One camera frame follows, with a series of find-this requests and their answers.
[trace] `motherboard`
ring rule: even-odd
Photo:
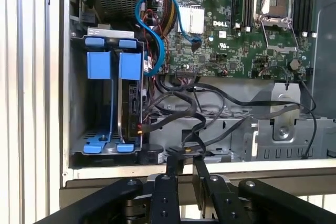
[[[163,12],[163,0],[156,1],[158,13]],[[306,16],[310,16],[306,27],[293,24],[297,13],[304,11],[300,10],[303,6],[295,7],[299,1],[302,2],[177,0],[184,30],[199,37],[202,45],[193,52],[176,22],[167,36],[169,61],[160,73],[193,73],[201,65],[214,62],[227,70],[225,77],[282,80],[285,79],[285,73],[278,69],[264,71],[261,77],[259,73],[270,66],[282,66],[290,70],[294,60],[296,73],[306,77],[316,40],[316,33],[311,29],[313,0],[310,0],[310,9],[306,9],[309,12]],[[209,66],[200,71],[199,75],[221,77],[223,71],[216,66]]]

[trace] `chip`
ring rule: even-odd
[[[236,67],[237,67],[237,63],[235,63],[235,62],[230,62],[230,64],[229,64],[229,69],[234,70],[234,69],[236,69]]]
[[[205,56],[199,56],[198,57],[198,63],[204,64],[205,63]]]

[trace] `white label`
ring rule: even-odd
[[[149,68],[149,69],[153,69],[153,61],[152,61],[152,57],[148,56],[148,57],[147,57],[147,61],[148,61],[148,68]]]
[[[227,23],[223,22],[223,21],[214,21],[213,22],[214,26],[223,26],[223,27],[227,27]]]
[[[219,48],[227,48],[225,43],[219,43]]]
[[[163,163],[163,161],[164,161],[164,155],[163,155],[163,152],[159,153],[157,158],[158,158],[158,159],[157,159],[157,163],[158,163],[158,164]]]
[[[219,31],[220,38],[226,38],[226,31]]]
[[[146,60],[143,61],[143,71],[148,73],[148,61]]]

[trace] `capacitor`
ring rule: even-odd
[[[143,144],[138,152],[140,165],[158,165],[164,162],[164,149],[159,144]]]

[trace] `white heatsink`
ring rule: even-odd
[[[191,34],[202,34],[204,32],[204,8],[191,8]]]
[[[179,6],[178,7],[180,10],[181,14],[181,23],[182,23],[182,28],[186,33],[190,32],[190,21],[191,21],[191,9],[188,6]]]

